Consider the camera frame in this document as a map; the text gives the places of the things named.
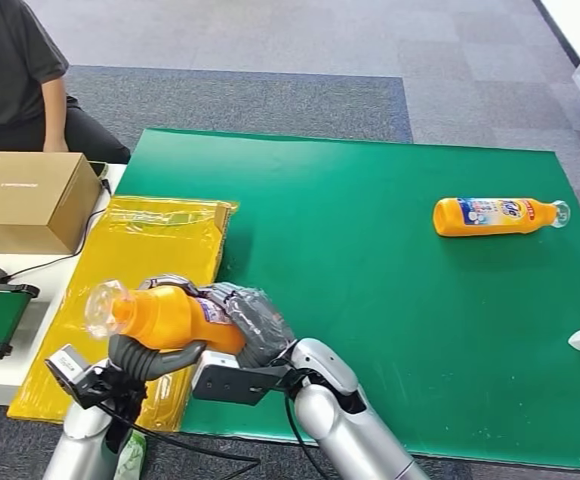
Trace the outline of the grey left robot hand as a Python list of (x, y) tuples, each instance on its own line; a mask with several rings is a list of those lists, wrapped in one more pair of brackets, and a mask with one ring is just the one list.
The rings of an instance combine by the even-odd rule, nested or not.
[(203, 341), (193, 341), (181, 350), (148, 348), (127, 335), (113, 335), (108, 341), (108, 358), (134, 380), (153, 381), (196, 364), (206, 349)]

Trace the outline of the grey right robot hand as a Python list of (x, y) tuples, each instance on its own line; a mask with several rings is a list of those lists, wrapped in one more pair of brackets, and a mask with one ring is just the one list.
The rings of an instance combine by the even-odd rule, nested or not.
[(196, 286), (193, 282), (174, 274), (149, 277), (141, 290), (172, 286), (195, 299), (205, 299), (218, 307), (236, 326), (245, 339), (245, 346), (237, 355), (242, 367), (263, 367), (282, 355), (297, 338), (265, 292), (230, 282), (216, 282)]

